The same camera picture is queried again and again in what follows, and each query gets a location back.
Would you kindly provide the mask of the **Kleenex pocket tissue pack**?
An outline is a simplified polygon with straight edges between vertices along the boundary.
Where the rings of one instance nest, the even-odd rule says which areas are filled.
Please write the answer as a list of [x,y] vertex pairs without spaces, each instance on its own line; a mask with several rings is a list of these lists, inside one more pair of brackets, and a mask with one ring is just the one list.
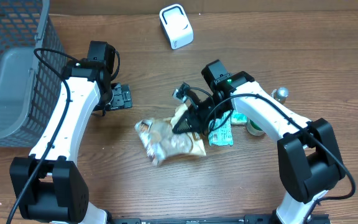
[[247,116],[234,110],[231,115],[231,124],[243,125],[247,123]]

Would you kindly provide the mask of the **mint green wipes pack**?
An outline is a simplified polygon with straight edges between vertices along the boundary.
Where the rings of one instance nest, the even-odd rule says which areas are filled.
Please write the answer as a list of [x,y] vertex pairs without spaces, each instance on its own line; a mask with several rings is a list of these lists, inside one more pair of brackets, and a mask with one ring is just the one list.
[[234,140],[231,129],[232,111],[227,111],[221,118],[209,122],[209,145],[215,146],[232,146]]

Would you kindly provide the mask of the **brown white snack bag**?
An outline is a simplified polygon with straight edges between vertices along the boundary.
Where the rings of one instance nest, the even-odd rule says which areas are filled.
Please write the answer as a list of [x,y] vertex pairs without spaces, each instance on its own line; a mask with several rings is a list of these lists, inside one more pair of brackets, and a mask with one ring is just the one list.
[[188,109],[181,104],[175,109],[175,115],[165,119],[143,119],[134,128],[145,147],[151,164],[160,166],[170,157],[190,155],[204,157],[204,142],[198,133],[175,134],[172,129]]

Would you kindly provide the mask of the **green lid seasoning jar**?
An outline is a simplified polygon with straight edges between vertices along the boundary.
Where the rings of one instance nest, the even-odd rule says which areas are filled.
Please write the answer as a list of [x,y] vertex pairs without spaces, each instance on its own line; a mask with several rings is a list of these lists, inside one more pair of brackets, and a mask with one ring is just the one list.
[[253,136],[262,136],[264,131],[261,130],[252,120],[248,119],[246,123],[246,128],[248,132]]

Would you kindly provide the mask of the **yellow dish soap bottle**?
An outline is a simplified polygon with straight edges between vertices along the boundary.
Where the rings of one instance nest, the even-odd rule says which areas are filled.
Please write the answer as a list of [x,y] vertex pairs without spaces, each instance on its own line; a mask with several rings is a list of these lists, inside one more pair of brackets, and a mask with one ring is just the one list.
[[271,93],[271,97],[281,103],[282,105],[286,102],[287,98],[289,96],[289,91],[285,87],[280,87],[277,89],[274,89]]

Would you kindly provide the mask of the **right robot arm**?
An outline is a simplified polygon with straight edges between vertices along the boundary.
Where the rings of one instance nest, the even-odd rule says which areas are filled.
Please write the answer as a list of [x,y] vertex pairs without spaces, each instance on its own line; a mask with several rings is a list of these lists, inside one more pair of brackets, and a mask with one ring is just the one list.
[[173,97],[191,105],[172,131],[203,133],[227,111],[236,110],[252,120],[277,143],[281,182],[286,190],[282,203],[270,216],[270,223],[323,223],[312,214],[327,192],[345,177],[346,170],[332,126],[300,116],[267,94],[245,71],[228,72],[220,60],[202,69],[213,92],[204,101],[183,83]]

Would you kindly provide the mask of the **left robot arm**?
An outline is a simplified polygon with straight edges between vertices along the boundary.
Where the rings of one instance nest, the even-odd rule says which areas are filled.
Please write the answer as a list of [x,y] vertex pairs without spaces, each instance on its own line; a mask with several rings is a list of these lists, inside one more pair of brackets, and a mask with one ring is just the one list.
[[61,71],[41,59],[61,79],[52,116],[27,157],[15,157],[9,174],[22,218],[42,223],[112,223],[107,210],[90,201],[89,188],[77,167],[78,151],[92,112],[132,107],[128,85],[114,82],[119,52],[107,42],[92,41],[88,54],[70,57]]

